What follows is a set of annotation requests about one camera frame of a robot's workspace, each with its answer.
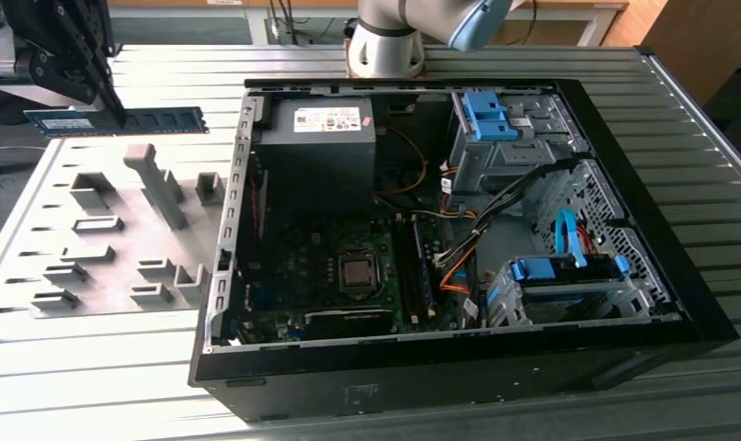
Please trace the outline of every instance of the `power supply label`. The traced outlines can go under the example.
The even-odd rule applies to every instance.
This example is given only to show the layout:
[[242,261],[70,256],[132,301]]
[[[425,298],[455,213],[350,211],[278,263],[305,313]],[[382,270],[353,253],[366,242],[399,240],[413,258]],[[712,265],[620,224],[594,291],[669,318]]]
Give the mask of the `power supply label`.
[[359,131],[359,107],[301,107],[295,112],[295,133]]

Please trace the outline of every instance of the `blue plastic clip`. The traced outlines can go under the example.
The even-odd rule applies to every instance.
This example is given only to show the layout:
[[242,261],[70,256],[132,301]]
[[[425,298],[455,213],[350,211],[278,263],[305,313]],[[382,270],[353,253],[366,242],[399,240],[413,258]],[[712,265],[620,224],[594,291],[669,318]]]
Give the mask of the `blue plastic clip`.
[[[562,234],[565,228],[568,229],[569,250],[565,249],[565,235]],[[558,254],[570,253],[576,257],[578,267],[589,265],[586,258],[582,256],[576,213],[569,209],[560,210],[556,216],[556,252]]]
[[552,259],[522,259],[518,261],[518,264],[522,267],[526,280],[544,280],[548,278],[556,278]]
[[509,127],[506,107],[494,92],[466,92],[466,114],[474,122],[479,141],[516,141],[518,131]]
[[502,291],[501,288],[495,287],[491,291],[491,295],[489,296],[489,306],[493,303],[493,299],[495,299],[495,296],[498,296],[498,293]]
[[629,266],[628,258],[622,254],[620,254],[617,257],[613,258],[613,261],[616,262],[616,266],[618,266],[621,274],[629,276],[629,273],[632,273],[632,266]]
[[522,274],[522,270],[521,270],[521,266],[518,265],[518,262],[513,263],[509,268],[513,270],[513,278],[516,280],[524,280],[525,276]]

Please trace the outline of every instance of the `floor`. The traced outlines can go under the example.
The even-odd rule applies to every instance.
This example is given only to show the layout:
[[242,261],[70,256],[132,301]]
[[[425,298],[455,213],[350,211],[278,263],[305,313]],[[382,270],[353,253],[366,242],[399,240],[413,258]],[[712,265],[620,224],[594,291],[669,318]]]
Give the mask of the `floor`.
[[[341,19],[299,20],[301,42],[341,44]],[[118,44],[250,44],[248,25],[238,18],[119,18],[114,21]],[[289,42],[289,35],[282,38]],[[741,75],[732,78],[706,106],[706,113],[741,152]],[[32,127],[0,126],[0,146],[43,147],[47,140]],[[40,151],[12,149],[0,151],[0,229],[22,194],[35,168]]]

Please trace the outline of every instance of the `wooden wall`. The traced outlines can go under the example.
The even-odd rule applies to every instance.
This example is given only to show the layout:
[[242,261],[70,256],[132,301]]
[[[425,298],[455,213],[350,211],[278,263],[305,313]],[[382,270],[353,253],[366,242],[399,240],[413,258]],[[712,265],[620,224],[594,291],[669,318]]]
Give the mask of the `wooden wall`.
[[704,105],[741,66],[741,0],[670,0],[642,45]]
[[629,0],[628,9],[618,13],[608,31],[604,46],[641,44],[668,0]]

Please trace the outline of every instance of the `sticker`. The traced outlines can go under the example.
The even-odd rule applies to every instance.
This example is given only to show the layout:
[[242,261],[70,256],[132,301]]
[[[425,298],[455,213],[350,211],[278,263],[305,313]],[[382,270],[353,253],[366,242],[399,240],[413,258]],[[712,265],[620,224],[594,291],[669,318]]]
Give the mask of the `sticker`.
[[469,315],[471,316],[471,318],[475,319],[477,313],[479,312],[479,308],[469,298],[466,298],[466,300],[463,301],[463,309],[466,310],[466,312],[469,312]]
[[302,107],[295,112],[295,133],[358,130],[359,107]]
[[442,193],[453,194],[453,181],[447,178],[442,178]]
[[44,119],[47,129],[94,129],[90,119]]
[[509,122],[513,126],[518,127],[534,127],[532,125],[532,120],[529,118],[510,118]]
[[378,401],[379,385],[362,384],[343,387],[343,404],[350,406],[371,405]]

